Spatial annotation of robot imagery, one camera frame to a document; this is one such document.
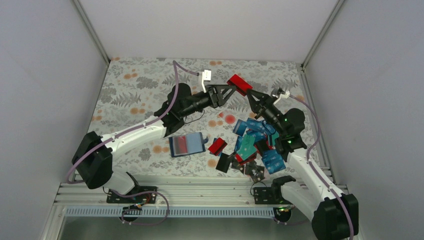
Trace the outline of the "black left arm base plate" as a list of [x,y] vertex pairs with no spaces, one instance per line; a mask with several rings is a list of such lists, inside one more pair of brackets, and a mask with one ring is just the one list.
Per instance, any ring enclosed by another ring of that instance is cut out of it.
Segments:
[[108,204],[154,204],[157,190],[156,186],[135,186],[125,195],[109,190],[106,202]]

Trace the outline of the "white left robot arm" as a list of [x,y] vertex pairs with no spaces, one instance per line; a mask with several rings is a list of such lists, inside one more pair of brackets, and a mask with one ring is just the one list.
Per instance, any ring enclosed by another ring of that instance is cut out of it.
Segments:
[[136,180],[130,173],[113,170],[113,161],[145,143],[175,133],[185,125],[185,117],[208,107],[223,106],[235,91],[234,85],[212,84],[192,94],[188,84],[178,83],[161,108],[146,120],[109,134],[86,133],[71,160],[71,172],[76,171],[88,189],[105,187],[119,193],[124,201],[134,202],[140,191]]

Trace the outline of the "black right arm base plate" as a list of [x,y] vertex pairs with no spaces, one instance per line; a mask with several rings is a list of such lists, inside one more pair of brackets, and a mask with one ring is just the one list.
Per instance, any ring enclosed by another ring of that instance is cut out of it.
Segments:
[[279,205],[282,203],[274,195],[271,187],[254,187],[252,193],[256,205]]

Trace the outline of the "dark blue card holder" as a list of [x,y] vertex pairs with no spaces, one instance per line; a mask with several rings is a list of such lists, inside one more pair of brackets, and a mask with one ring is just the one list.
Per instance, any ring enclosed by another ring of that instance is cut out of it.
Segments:
[[[186,136],[188,154],[175,156],[173,138],[175,138],[177,136]],[[172,136],[172,137],[168,138],[170,155],[171,155],[172,158],[189,156],[189,155],[193,155],[193,154],[203,153],[203,152],[206,151],[205,144],[209,141],[209,138],[207,136],[204,137],[201,132],[194,132],[194,133],[189,133],[189,134],[185,134],[185,135],[177,135],[177,136]]]

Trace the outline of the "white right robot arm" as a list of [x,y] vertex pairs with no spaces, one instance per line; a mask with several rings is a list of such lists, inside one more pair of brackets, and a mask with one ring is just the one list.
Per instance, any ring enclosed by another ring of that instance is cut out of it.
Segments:
[[282,89],[268,95],[248,89],[246,96],[251,110],[270,124],[279,134],[276,151],[300,176],[303,183],[290,176],[273,179],[271,198],[282,204],[293,204],[307,217],[318,240],[352,240],[359,233],[359,202],[353,194],[344,193],[310,159],[310,149],[301,132],[305,114],[298,108],[282,113],[275,103],[291,94]]

